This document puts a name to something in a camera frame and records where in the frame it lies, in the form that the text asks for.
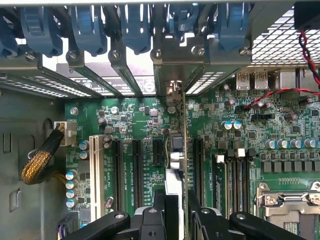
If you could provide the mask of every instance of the red and black wire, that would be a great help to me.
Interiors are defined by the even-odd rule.
[[[307,62],[308,68],[312,72],[314,80],[320,86],[320,76],[319,76],[319,74],[317,72],[316,65],[311,60],[310,51],[307,48],[308,38],[307,38],[306,33],[305,33],[304,30],[300,30],[300,35],[299,35],[298,40],[299,40],[299,45],[302,48],[302,54],[303,54],[304,59]],[[310,94],[317,95],[317,96],[320,95],[320,92],[311,91],[311,90],[309,90],[307,88],[282,88],[280,90],[268,92],[266,95],[264,95],[262,97],[259,97],[259,98],[256,98],[253,102],[245,105],[244,109],[250,109],[250,107],[253,104],[255,104],[256,102],[259,102],[261,99],[265,99],[265,98],[267,98],[267,97],[269,97],[271,95],[280,94],[280,93],[283,93],[283,92],[305,92],[305,93],[310,93]]]

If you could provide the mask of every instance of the blue retention clip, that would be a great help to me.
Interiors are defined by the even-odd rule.
[[[21,27],[26,44],[48,58],[63,53],[63,42],[58,24],[50,7],[22,7]]]
[[[142,16],[140,15],[141,5],[143,6]],[[146,53],[151,49],[148,4],[141,5],[128,4],[127,17],[125,5],[120,6],[122,42],[132,49],[136,55]]]
[[[199,5],[193,4],[170,4],[169,13],[169,30],[180,38],[184,33],[192,33],[199,15]]]
[[[18,44],[11,27],[0,15],[0,58],[12,58],[18,55]]]
[[[80,49],[93,57],[107,52],[108,43],[101,19],[101,6],[73,6],[71,20],[75,42]]]
[[[220,49],[229,52],[233,49],[242,48],[245,44],[248,24],[249,3],[218,4],[218,16],[215,26],[219,37]]]

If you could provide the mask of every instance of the green circuit board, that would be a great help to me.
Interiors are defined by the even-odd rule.
[[[319,177],[319,111],[320,103],[313,97],[314,103],[299,105],[298,100],[290,100],[274,95],[264,102],[270,102],[271,107],[266,109],[251,109],[250,111],[235,113],[235,106],[251,103],[255,98],[264,94],[264,91],[219,91],[212,89],[199,97],[187,97],[187,157],[189,159],[189,172],[187,174],[190,188],[195,188],[201,194],[198,196],[203,207],[215,207],[227,217],[235,211],[248,211],[255,213],[255,196],[258,185],[268,184],[271,191],[303,192],[310,190],[311,184]],[[235,100],[235,106],[226,106],[225,101]],[[70,114],[71,108],[78,108],[78,115]],[[111,114],[111,108],[117,107],[118,114]],[[145,113],[145,107],[157,110],[156,116]],[[280,107],[289,107],[290,112],[279,112]],[[153,139],[164,139],[163,129],[170,133],[177,133],[181,128],[179,123],[179,109],[175,113],[168,112],[165,98],[125,98],[125,99],[77,99],[69,100],[65,105],[65,115],[68,121],[77,122],[77,144],[88,140],[91,135],[104,134],[98,124],[99,111],[112,120],[113,139],[123,142],[123,171],[124,171],[124,211],[134,214],[134,186],[132,163],[132,140],[141,140],[143,147],[143,204],[150,206],[153,203],[153,192],[164,188],[164,172],[166,160],[163,156],[162,166],[155,166],[153,161]],[[252,121],[254,114],[274,114],[273,119]],[[286,120],[286,114],[297,114],[298,120]],[[239,130],[226,130],[224,121],[239,121]],[[301,140],[301,148],[289,146],[293,139]],[[304,140],[315,140],[316,147],[304,146]],[[195,140],[200,143],[200,168],[195,165]],[[275,149],[266,146],[266,141],[288,141],[287,149]],[[225,155],[227,149],[233,149],[233,144],[241,143],[247,151],[254,150],[255,154],[241,160],[237,166],[239,172],[233,169],[233,164],[216,163],[217,155]],[[226,144],[227,149],[218,146]],[[66,148],[67,169],[78,169],[79,147]],[[301,163],[301,169],[295,162]],[[104,150],[104,197],[114,197],[114,169],[112,147]],[[79,181],[79,197],[84,201],[77,205],[76,211],[82,207],[90,206],[85,189],[90,187],[88,179]],[[319,235],[319,219],[315,218],[315,236]]]

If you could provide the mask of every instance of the motherboard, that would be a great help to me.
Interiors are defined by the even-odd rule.
[[[166,149],[186,142],[185,176],[203,207],[226,218],[250,212],[305,239],[319,239],[318,97],[275,94],[249,110],[239,108],[265,93],[236,90],[227,81],[187,96],[181,108],[153,97],[68,100],[65,116],[77,130],[76,144],[66,147],[66,168],[77,175],[69,181],[76,192],[68,210],[79,212],[82,226],[92,221],[92,167],[98,167],[91,166],[91,148],[99,146],[103,164],[102,186],[96,181],[95,187],[102,191],[99,214],[133,215],[151,206],[155,190],[165,187]],[[183,111],[187,137],[166,141],[181,132]],[[92,136],[99,137],[92,143]]]

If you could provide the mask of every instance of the ventilation grille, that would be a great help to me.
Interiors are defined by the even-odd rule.
[[[206,72],[196,83],[190,88],[186,94],[195,95],[203,91],[209,85],[217,81],[225,72]]]
[[[253,41],[254,66],[305,65],[299,45],[299,31],[294,27],[294,10],[287,11],[273,25]],[[320,63],[320,31],[306,31],[307,47],[313,62]]]
[[[61,83],[58,83],[56,81],[47,79],[43,76],[23,76],[23,78],[34,81],[39,84],[43,84],[43,85],[55,88],[55,89],[59,89],[61,91],[64,91],[66,93],[70,93],[70,94],[73,94],[73,95],[76,95],[79,97],[90,97],[89,94],[86,94],[82,91],[76,90],[73,87],[69,87],[69,86],[63,85]]]
[[[41,93],[41,94],[47,94],[47,95],[54,96],[54,97],[57,97],[57,98],[66,98],[66,97],[68,97],[68,95],[63,95],[63,94],[60,94],[60,93],[57,93],[57,92],[54,92],[54,91],[49,91],[49,90],[46,90],[46,89],[43,89],[43,88],[40,88],[40,87],[32,86],[32,85],[29,85],[29,84],[26,84],[26,83],[22,83],[22,82],[18,82],[18,81],[14,81],[14,80],[2,79],[1,83],[7,84],[7,85],[10,85],[10,86],[14,86],[14,87],[17,87],[17,88],[21,88],[21,89],[24,89],[24,90],[29,90],[29,91],[33,91],[33,92],[37,92],[37,93]]]

